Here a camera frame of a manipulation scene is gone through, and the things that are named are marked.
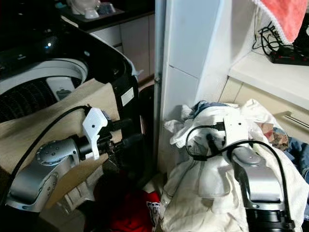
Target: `drawer handle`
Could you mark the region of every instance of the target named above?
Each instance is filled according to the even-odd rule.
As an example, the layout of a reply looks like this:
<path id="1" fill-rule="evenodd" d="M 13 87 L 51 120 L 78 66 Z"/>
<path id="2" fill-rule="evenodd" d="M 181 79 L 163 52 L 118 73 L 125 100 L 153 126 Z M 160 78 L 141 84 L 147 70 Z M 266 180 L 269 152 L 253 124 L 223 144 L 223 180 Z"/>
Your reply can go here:
<path id="1" fill-rule="evenodd" d="M 291 115 L 285 115 L 284 117 L 293 121 L 293 122 L 296 122 L 296 123 L 302 125 L 303 127 L 306 127 L 307 129 L 309 129 L 309 124 L 302 122 L 302 121 L 298 120 L 297 118 L 292 117 Z"/>

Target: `white wall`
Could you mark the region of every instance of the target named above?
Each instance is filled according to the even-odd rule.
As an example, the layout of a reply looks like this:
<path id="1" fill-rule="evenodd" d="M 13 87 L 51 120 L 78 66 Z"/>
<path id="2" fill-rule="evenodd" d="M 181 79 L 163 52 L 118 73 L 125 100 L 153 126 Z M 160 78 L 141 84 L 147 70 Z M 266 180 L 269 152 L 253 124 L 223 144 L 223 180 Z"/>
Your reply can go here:
<path id="1" fill-rule="evenodd" d="M 177 163 L 164 121 L 180 119 L 180 105 L 219 100 L 233 62 L 253 41 L 254 4 L 248 0 L 167 1 L 158 168 Z"/>

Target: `white sticker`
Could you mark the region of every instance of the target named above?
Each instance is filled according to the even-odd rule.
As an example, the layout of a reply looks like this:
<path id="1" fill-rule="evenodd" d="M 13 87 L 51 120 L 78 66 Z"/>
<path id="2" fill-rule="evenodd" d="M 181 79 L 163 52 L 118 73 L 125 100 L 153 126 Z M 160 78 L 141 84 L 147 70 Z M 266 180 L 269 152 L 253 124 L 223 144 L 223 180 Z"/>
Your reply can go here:
<path id="1" fill-rule="evenodd" d="M 71 25 L 73 25 L 76 28 L 78 28 L 78 24 L 77 23 L 72 22 L 71 20 L 69 20 L 67 17 L 65 17 L 63 15 L 61 15 L 60 17 L 62 18 L 63 21 L 66 21 L 67 23 L 70 23 Z"/>
<path id="2" fill-rule="evenodd" d="M 127 92 L 125 92 L 121 96 L 122 106 L 125 106 L 126 104 L 128 104 L 133 98 L 134 98 L 134 91 L 133 91 L 133 87 L 131 87 Z"/>

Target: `washing machine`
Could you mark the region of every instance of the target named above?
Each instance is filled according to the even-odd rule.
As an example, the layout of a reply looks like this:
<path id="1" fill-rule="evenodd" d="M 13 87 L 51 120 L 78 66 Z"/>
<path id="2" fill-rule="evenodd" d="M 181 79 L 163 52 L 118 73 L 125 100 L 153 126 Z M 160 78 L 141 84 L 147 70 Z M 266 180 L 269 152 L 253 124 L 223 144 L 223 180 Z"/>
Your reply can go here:
<path id="1" fill-rule="evenodd" d="M 132 130 L 140 133 L 134 66 L 114 48 L 61 22 L 54 3 L 0 2 L 0 122 L 51 106 L 95 78 L 111 83 L 120 118 L 133 121 L 132 127 L 122 129 L 123 137 Z M 132 99 L 123 102 L 128 92 Z M 138 145 L 126 151 L 126 157 L 139 167 L 137 172 L 141 172 L 141 156 Z"/>

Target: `cabinet door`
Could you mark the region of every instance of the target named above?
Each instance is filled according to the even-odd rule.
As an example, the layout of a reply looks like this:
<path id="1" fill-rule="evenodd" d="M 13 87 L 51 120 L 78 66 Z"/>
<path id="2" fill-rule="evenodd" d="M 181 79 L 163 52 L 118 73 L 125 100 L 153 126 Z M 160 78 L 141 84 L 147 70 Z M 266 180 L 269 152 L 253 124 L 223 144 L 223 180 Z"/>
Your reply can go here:
<path id="1" fill-rule="evenodd" d="M 107 43 L 110 46 L 121 45 L 119 25 L 110 28 L 104 28 L 102 30 L 97 30 L 90 34 L 96 38 L 102 39 L 105 43 Z"/>
<path id="2" fill-rule="evenodd" d="M 137 71 L 143 70 L 139 81 L 149 76 L 149 31 L 148 16 L 120 25 L 124 55 L 134 64 Z"/>
<path id="3" fill-rule="evenodd" d="M 149 75 L 155 73 L 155 15 L 149 16 Z"/>

